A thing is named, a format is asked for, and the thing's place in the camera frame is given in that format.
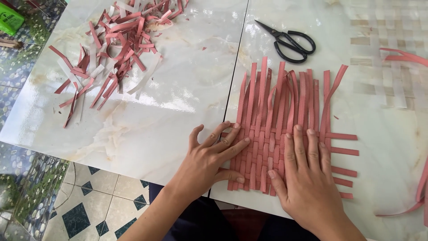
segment white marble table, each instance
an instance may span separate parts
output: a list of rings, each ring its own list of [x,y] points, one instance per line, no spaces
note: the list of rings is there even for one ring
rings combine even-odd
[[[367,61],[374,63],[376,56],[380,56],[379,45],[376,46],[375,42],[370,42],[370,40],[376,40],[376,37],[381,39],[381,42],[382,39],[388,38],[400,40],[399,34],[390,34],[393,29],[385,26],[385,21],[379,21],[379,19],[386,19],[385,9],[410,9],[410,15],[400,15],[400,11],[395,12],[395,18],[400,19],[398,21],[400,24],[401,21],[404,23],[406,17],[410,18],[415,13],[420,14],[422,18],[426,13],[426,3],[420,1],[417,3],[420,5],[410,8],[388,5],[388,1],[377,1],[375,7],[371,4],[375,3],[370,3],[370,1],[250,0],[226,120],[231,122],[236,120],[242,76],[245,71],[251,72],[252,62],[257,62],[258,69],[260,69],[262,57],[268,56],[268,67],[273,70],[271,86],[273,87],[276,83],[279,62],[282,59],[273,47],[274,38],[261,29],[254,19],[270,24],[277,30],[297,30],[307,33],[317,44],[316,53],[308,56],[308,60],[304,64],[287,63],[286,70],[294,69],[297,72],[311,68],[314,78],[320,79],[321,83],[324,70],[330,69],[333,79],[341,64],[349,65],[331,100],[332,132],[355,134],[359,138],[358,141],[332,140],[332,146],[360,151],[359,157],[332,154],[332,165],[358,172],[357,178],[334,174],[336,177],[354,182],[353,188],[338,185],[340,191],[354,195],[353,200],[343,200],[346,213],[367,238],[427,240],[428,228],[423,226],[423,208],[411,214],[396,217],[375,216],[375,214],[402,212],[415,204],[416,186],[428,155],[427,110],[420,109],[414,104],[412,88],[411,85],[408,86],[410,80],[405,75],[409,69],[405,69],[405,63],[401,63],[401,73],[403,74],[405,96],[408,97],[406,98],[407,108],[397,108],[394,105],[396,96],[390,96],[389,93],[392,81],[385,75],[382,80],[382,68],[366,64]],[[370,26],[362,26],[366,22],[370,24],[370,21],[367,21],[371,20],[371,16],[373,16],[370,9],[373,9],[373,12],[376,11],[374,21],[376,22],[377,16],[379,22],[379,26],[372,26],[372,31],[370,31]],[[417,20],[420,23],[420,29],[425,22]],[[402,26],[397,24],[397,21],[395,24],[392,27],[398,33]],[[418,27],[411,29],[414,37],[416,37],[417,30]],[[367,36],[368,45],[364,39],[358,39]],[[406,46],[407,48],[401,47],[400,49],[415,51],[418,55],[426,57],[425,51],[428,50],[426,43],[422,47],[419,45],[413,49],[411,43],[406,42]],[[425,73],[424,71],[427,69],[417,67],[421,68],[421,73]],[[390,71],[390,67],[385,67],[384,70]],[[373,95],[373,91],[361,87],[370,86],[374,89],[373,84],[376,83],[374,79],[379,76],[379,73],[387,92],[387,106],[379,103],[378,96]],[[260,191],[255,190],[227,191],[227,181],[215,184],[211,189],[210,198],[289,217],[282,211],[277,197],[261,194]]]
[[[46,46],[53,45],[75,65],[79,43],[90,43],[84,34],[88,21],[98,20],[113,2],[71,1]],[[163,33],[152,39],[164,58],[140,99],[115,92],[100,111],[89,109],[97,87],[86,94],[81,122],[74,124],[73,115],[65,129],[70,107],[58,105],[74,92],[54,94],[67,78],[56,62],[59,57],[44,48],[0,140],[165,185],[187,152],[191,130],[204,123],[203,140],[223,121],[246,7],[241,0],[190,1],[173,27],[150,33]],[[144,53],[140,59],[148,66],[152,58]],[[142,76],[135,67],[124,90]]]
[[[98,19],[112,2],[71,1],[48,46],[54,45],[76,63],[78,44],[89,44],[83,34],[87,21]],[[412,81],[420,80],[414,80],[405,63],[398,65],[406,104],[406,108],[399,108],[402,99],[392,90],[388,75],[391,69],[388,63],[379,62],[378,48],[397,45],[427,57],[426,13],[423,0],[191,0],[184,14],[177,17],[177,24],[156,39],[165,58],[140,100],[114,93],[100,111],[88,109],[99,90],[95,88],[86,95],[82,121],[63,129],[69,109],[59,114],[57,106],[70,98],[71,89],[66,94],[53,94],[65,75],[56,63],[58,57],[45,49],[0,140],[165,184],[186,153],[187,136],[193,127],[205,124],[202,140],[225,113],[226,120],[236,120],[241,78],[252,62],[261,63],[262,57],[268,56],[276,80],[281,59],[273,48],[273,38],[253,21],[258,19],[278,30],[306,32],[316,41],[317,51],[307,62],[287,63],[286,70],[311,68],[314,77],[322,79],[322,71],[330,69],[335,75],[341,64],[350,65],[331,101],[332,115],[339,119],[331,121],[333,132],[359,138],[357,142],[332,141],[333,146],[360,151],[359,157],[332,155],[333,165],[358,171],[357,178],[345,177],[354,182],[353,188],[339,187],[354,194],[353,200],[344,200],[352,221],[368,238],[427,240],[422,209],[397,217],[375,216],[405,211],[414,204],[416,185],[428,155],[428,114],[426,108],[417,105],[412,89]],[[422,77],[428,77],[426,68],[417,68]],[[142,76],[136,69],[134,76],[125,80],[125,90],[135,86]],[[376,95],[380,85],[386,93],[383,99]],[[422,83],[422,92],[428,93],[427,87]],[[226,186],[225,181],[214,185],[210,197],[288,217],[277,197],[258,191],[231,192]]]

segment right hand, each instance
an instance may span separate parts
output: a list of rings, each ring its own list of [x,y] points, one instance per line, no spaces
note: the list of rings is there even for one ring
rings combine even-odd
[[[307,136],[306,155],[302,126],[294,126],[294,141],[286,134],[285,183],[276,171],[268,172],[282,208],[321,240],[366,240],[343,210],[325,144],[318,144],[312,129],[307,130]]]

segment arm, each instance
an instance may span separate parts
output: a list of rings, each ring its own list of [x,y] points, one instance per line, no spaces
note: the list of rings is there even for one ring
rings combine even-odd
[[[161,240],[184,209],[207,192],[214,183],[221,180],[245,182],[244,176],[239,172],[218,171],[225,161],[236,156],[250,143],[250,139],[245,138],[230,147],[241,129],[239,124],[235,124],[227,137],[215,144],[220,134],[229,126],[229,121],[221,123],[202,144],[198,143],[197,138],[204,126],[193,129],[189,137],[187,156],[178,171],[119,241]]]
[[[282,208],[322,241],[366,241],[343,210],[325,144],[318,144],[312,129],[307,136],[306,153],[300,125],[294,127],[294,141],[286,134],[285,183],[274,170],[268,172]]]

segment black scissors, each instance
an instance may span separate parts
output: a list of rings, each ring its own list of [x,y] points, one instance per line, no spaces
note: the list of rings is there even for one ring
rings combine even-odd
[[[301,33],[301,32],[297,32],[297,31],[291,31],[291,30],[289,30],[288,32],[286,32],[286,33],[284,33],[284,32],[278,32],[278,31],[276,31],[275,29],[273,29],[273,28],[271,28],[271,27],[268,27],[267,25],[264,25],[264,24],[262,24],[261,22],[259,22],[259,21],[257,21],[257,20],[255,20],[260,26],[262,26],[264,29],[266,29],[266,31],[268,31],[270,34],[272,34],[274,37],[275,37],[275,39],[276,39],[276,41],[273,43],[274,45],[275,45],[275,49],[276,49],[276,51],[278,52],[278,54],[281,56],[281,58],[283,58],[284,60],[286,60],[286,61],[288,61],[288,62],[290,62],[290,63],[303,63],[303,62],[305,62],[306,61],[306,59],[308,58],[308,54],[313,54],[314,52],[315,52],[315,48],[316,48],[316,46],[315,46],[315,42],[311,39],[311,37],[309,37],[309,36],[307,36],[306,34],[304,34],[304,33]],[[302,46],[300,46],[290,35],[298,35],[298,36],[301,36],[301,37],[303,37],[303,38],[305,38],[306,40],[308,40],[309,41],[309,43],[311,44],[311,46],[312,46],[312,50],[311,51],[308,51],[308,50],[306,50],[306,49],[304,49]],[[279,37],[280,36],[283,36],[283,37],[285,37],[286,39],[288,39],[293,45],[291,45],[291,44],[289,44],[289,43],[287,43],[287,42],[284,42],[284,41],[282,41],[282,40],[280,40],[279,39]],[[282,44],[282,45],[284,45],[285,47],[287,47],[287,48],[289,48],[289,49],[291,49],[291,50],[293,50],[293,51],[295,51],[295,52],[297,52],[297,53],[299,53],[299,54],[301,54],[302,56],[303,56],[303,59],[301,59],[301,60],[294,60],[294,59],[291,59],[291,58],[289,58],[289,57],[287,57],[287,56],[285,56],[282,52],[281,52],[281,50],[279,49],[279,46],[278,46],[278,43],[280,43],[280,44]]]

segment green plastic bag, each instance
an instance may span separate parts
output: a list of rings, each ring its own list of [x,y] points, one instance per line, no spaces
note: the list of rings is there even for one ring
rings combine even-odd
[[[0,3],[0,30],[13,36],[23,23],[24,17],[21,14]]]

